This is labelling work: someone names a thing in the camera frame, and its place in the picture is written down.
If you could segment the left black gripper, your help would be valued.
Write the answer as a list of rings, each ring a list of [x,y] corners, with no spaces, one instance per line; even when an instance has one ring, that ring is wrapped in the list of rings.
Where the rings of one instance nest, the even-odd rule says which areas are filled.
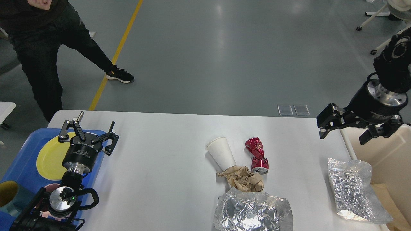
[[[119,140],[119,135],[113,130],[115,122],[112,122],[107,133],[97,136],[91,141],[86,140],[85,134],[80,126],[83,115],[84,112],[80,112],[75,120],[66,120],[63,123],[60,134],[58,135],[58,141],[59,143],[69,142],[67,130],[69,128],[74,130],[77,136],[70,140],[71,145],[63,159],[62,165],[68,171],[70,169],[79,169],[81,174],[88,174],[92,172],[100,151],[103,151],[107,156],[111,156]],[[103,149],[102,143],[107,140],[112,140],[112,142]]]

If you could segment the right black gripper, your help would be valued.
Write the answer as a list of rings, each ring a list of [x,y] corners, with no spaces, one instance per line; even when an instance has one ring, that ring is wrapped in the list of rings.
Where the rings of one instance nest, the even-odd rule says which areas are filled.
[[[398,114],[408,101],[407,94],[388,91],[379,80],[367,80],[348,106],[340,108],[335,103],[330,103],[317,116],[319,137],[324,139],[332,130],[355,127],[362,119],[368,125],[359,137],[360,145],[380,136],[389,138],[404,124]]]

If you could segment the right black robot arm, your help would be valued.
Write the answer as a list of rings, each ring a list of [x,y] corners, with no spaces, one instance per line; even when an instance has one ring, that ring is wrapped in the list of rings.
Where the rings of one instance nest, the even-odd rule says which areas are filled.
[[[350,103],[344,108],[330,103],[317,116],[320,139],[332,130],[347,127],[365,129],[359,137],[361,145],[372,138],[391,137],[402,126],[400,111],[409,102],[410,60],[410,33],[394,35],[374,59],[375,71],[367,77]]]

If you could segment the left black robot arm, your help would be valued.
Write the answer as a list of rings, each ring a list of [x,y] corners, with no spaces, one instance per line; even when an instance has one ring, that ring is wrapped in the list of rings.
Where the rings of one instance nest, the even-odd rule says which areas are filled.
[[[73,120],[64,121],[57,140],[68,143],[61,165],[65,169],[59,186],[47,192],[41,187],[28,205],[11,224],[10,231],[77,231],[85,223],[77,219],[79,211],[97,206],[95,189],[83,184],[93,171],[99,153],[110,156],[119,140],[111,123],[109,131],[101,135],[85,132],[80,126],[84,112]]]

